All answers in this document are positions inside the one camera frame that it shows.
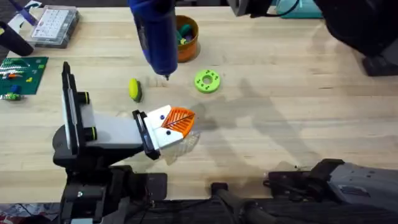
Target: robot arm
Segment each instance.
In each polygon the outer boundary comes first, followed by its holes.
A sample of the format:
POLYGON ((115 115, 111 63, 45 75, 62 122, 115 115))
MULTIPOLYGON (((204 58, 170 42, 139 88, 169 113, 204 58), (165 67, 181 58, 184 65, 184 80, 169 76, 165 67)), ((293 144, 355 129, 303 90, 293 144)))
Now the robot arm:
POLYGON ((62 83, 65 125, 54 137, 53 161, 67 169, 100 169, 141 151, 158 159, 161 149, 182 141, 193 126, 192 111, 170 105, 147 114, 133 111, 133 119, 95 113, 89 93, 77 92, 66 62, 62 83))

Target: teal object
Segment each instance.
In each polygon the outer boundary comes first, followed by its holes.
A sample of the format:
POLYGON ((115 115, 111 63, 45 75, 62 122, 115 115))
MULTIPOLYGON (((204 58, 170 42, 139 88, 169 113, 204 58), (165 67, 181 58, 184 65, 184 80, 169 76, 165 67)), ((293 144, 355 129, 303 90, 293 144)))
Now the teal object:
POLYGON ((187 35, 191 30, 192 30, 192 26, 190 24, 184 24, 183 26, 181 26, 181 28, 178 30, 178 32, 183 37, 183 36, 187 35))
MULTIPOLYGON (((288 11, 296 0, 278 0, 276 11, 282 14, 288 11)), ((321 10, 313 0, 299 0, 298 6, 290 13, 282 16, 284 19, 320 19, 323 18, 321 10)))
POLYGON ((180 44, 182 36, 178 30, 175 31, 175 36, 177 37, 177 43, 180 44))

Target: black mount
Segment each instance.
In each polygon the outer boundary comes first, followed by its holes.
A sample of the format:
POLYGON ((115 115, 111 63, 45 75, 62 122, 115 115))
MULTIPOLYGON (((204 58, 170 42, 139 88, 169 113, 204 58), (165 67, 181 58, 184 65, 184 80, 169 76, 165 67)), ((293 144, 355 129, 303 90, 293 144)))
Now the black mount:
POLYGON ((63 105, 67 116, 53 137, 54 164, 64 167, 67 183, 62 194, 59 222, 69 224, 76 218, 92 218, 100 223, 103 217, 120 210, 124 198, 134 201, 163 200, 167 195, 166 174, 135 174, 130 166, 111 166, 144 151, 151 159, 158 159, 144 122, 146 114, 132 115, 143 144, 132 149, 105 149, 88 146, 95 140, 95 127, 83 127, 82 104, 90 104, 87 92, 77 92, 75 77, 67 62, 63 64, 63 105))
POLYGON ((324 159, 311 171, 270 172, 263 182, 274 198, 287 198, 293 202, 332 200, 340 202, 328 186, 330 174, 345 162, 324 159))

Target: black cable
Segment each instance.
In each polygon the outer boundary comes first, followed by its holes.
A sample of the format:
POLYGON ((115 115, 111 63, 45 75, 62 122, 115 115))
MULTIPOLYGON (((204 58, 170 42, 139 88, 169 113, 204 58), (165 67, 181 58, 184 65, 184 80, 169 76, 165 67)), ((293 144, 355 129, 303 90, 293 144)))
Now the black cable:
POLYGON ((147 208, 147 210, 145 210, 144 211, 144 214, 142 215, 142 217, 141 217, 141 220, 139 220, 139 224, 141 224, 142 223, 142 221, 144 220, 144 218, 145 218, 145 215, 147 214, 147 212, 148 212, 148 209, 149 208, 147 208))
POLYGON ((295 216, 291 216, 291 215, 279 215, 277 213, 272 213, 272 212, 266 212, 266 213, 268 213, 272 216, 278 217, 278 218, 289 218, 289 219, 293 219, 293 220, 297 220, 297 221, 301 221, 301 222, 331 224, 330 222, 322 222, 322 221, 318 221, 318 220, 312 220, 312 219, 307 219, 307 218, 302 218, 302 217, 295 217, 295 216))
POLYGON ((213 198, 218 199, 219 203, 224 208, 225 214, 229 217, 229 222, 231 222, 231 224, 239 224, 239 218, 237 217, 239 214, 236 214, 236 216, 232 215, 231 211, 220 196, 214 195, 213 198))
POLYGON ((186 209, 188 209, 188 208, 192 208, 192 207, 201 205, 201 204, 203 204, 203 203, 207 203, 207 202, 209 202, 210 200, 211 200, 211 199, 202 200, 202 201, 195 202, 195 203, 192 203, 192 204, 190 204, 190 205, 186 205, 186 206, 181 207, 181 208, 178 208, 178 209, 168 209, 168 210, 162 210, 162 211, 149 210, 148 212, 156 213, 156 214, 162 214, 162 213, 177 213, 177 212, 181 212, 181 211, 183 211, 183 210, 186 210, 186 209))
POLYGON ((18 205, 19 206, 21 206, 28 214, 29 214, 29 216, 34 216, 30 211, 28 211, 28 209, 25 207, 25 206, 23 206, 21 203, 18 203, 18 205))

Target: toy pieces in cup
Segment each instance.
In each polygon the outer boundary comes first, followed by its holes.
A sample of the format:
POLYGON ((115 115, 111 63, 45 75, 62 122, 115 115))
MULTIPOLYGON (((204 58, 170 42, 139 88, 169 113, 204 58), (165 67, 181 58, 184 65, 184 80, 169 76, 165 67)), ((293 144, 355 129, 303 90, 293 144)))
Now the toy pieces in cup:
POLYGON ((184 45, 189 43, 193 39, 192 26, 190 24, 184 24, 177 31, 177 43, 178 45, 184 45))

